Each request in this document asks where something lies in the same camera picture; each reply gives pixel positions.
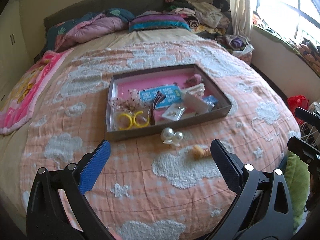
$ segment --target pearl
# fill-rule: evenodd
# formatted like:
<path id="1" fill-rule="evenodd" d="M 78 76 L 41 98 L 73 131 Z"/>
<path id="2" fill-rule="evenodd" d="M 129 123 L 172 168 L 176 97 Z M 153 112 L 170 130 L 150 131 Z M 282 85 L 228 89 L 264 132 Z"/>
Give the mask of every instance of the pearl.
<path id="1" fill-rule="evenodd" d="M 170 127 L 166 127 L 162 130 L 161 132 L 161 140 L 166 141 L 166 140 L 170 140 L 174 135 L 174 131 L 172 130 L 172 128 Z"/>
<path id="2" fill-rule="evenodd" d="M 175 132 L 175 134 L 173 135 L 173 138 L 172 138 L 174 141 L 181 141 L 183 139 L 183 133 L 178 131 L 178 132 Z"/>

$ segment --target green cloth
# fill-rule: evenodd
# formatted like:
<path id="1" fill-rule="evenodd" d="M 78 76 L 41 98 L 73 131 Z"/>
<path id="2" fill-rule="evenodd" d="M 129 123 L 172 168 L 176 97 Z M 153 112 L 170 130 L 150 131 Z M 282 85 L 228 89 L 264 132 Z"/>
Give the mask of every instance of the green cloth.
<path id="1" fill-rule="evenodd" d="M 308 198 L 307 194 L 310 185 L 308 165 L 294 153 L 288 152 L 284 178 L 290 193 L 293 210 L 293 228 L 296 230 L 302 222 L 302 215 Z"/>
<path id="2" fill-rule="evenodd" d="M 281 43 L 288 51 L 293 52 L 294 54 L 298 55 L 301 57 L 300 52 L 294 48 L 289 42 L 287 42 L 284 38 L 272 34 L 271 32 L 265 30 L 264 28 L 258 26 L 258 25 L 253 25 L 253 29 L 256 30 L 258 33 L 262 34 L 263 36 L 267 37 L 268 39 Z"/>

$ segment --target yellow bangle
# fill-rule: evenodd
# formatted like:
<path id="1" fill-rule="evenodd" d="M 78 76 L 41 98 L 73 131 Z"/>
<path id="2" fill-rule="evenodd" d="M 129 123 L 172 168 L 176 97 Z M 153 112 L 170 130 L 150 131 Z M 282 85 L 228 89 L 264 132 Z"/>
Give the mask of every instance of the yellow bangle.
<path id="1" fill-rule="evenodd" d="M 120 119 L 120 117 L 122 117 L 122 116 L 125 116 L 126 118 L 128 118 L 130 121 L 130 124 L 126 128 L 119 127 L 119 130 L 129 130 L 132 127 L 132 117 L 129 114 L 122 113 L 122 114 L 118 115 L 118 119 Z"/>
<path id="2" fill-rule="evenodd" d="M 147 126 L 149 125 L 149 123 L 150 123 L 150 118 L 147 117 L 147 122 L 146 122 L 145 124 L 143 124 L 143 125 L 140 125 L 140 124 L 138 124 L 137 121 L 136 121 L 137 115 L 139 115 L 139 114 L 143 114 L 143 111 L 138 111 L 138 112 L 136 112 L 136 113 L 134 114 L 134 116 L 133 116 L 133 124 L 134 124 L 135 126 L 139 127 L 139 128 L 147 127 Z"/>

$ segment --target windowsill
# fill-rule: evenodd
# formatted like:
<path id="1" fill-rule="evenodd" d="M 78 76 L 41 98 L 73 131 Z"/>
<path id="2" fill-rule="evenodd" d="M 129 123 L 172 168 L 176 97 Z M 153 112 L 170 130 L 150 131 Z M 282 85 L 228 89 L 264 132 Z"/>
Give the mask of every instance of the windowsill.
<path id="1" fill-rule="evenodd" d="M 317 71 L 317 69 L 315 69 L 299 52 L 298 48 L 295 48 L 294 46 L 292 46 L 285 38 L 279 37 L 278 35 L 274 35 L 271 32 L 265 30 L 264 28 L 257 26 L 257 25 L 253 25 L 253 29 L 256 30 L 258 33 L 262 34 L 263 36 L 265 36 L 266 38 L 277 42 L 277 43 L 281 43 L 288 51 L 294 53 L 296 56 L 298 56 L 304 63 L 306 63 L 311 69 L 312 71 L 317 74 L 317 76 L 320 78 L 320 72 Z"/>

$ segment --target blue card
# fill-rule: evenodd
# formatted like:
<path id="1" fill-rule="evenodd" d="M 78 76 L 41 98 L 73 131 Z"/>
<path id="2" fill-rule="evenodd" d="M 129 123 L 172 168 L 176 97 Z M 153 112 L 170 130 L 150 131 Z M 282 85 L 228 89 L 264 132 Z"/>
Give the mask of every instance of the blue card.
<path id="1" fill-rule="evenodd" d="M 204 101 L 204 102 L 208 102 L 208 103 L 212 103 L 212 104 L 217 104 L 218 102 L 219 102 L 219 100 L 217 99 L 217 98 L 215 98 L 214 96 L 212 96 L 212 95 L 209 95 L 209 96 L 207 96 L 207 97 L 204 97 L 204 98 L 202 98 L 202 101 Z"/>
<path id="2" fill-rule="evenodd" d="M 140 98 L 144 102 L 153 101 L 158 91 L 166 95 L 166 97 L 162 102 L 157 104 L 156 109 L 171 106 L 173 103 L 182 102 L 180 88 L 176 85 L 165 85 L 165 86 L 141 90 L 139 91 Z"/>

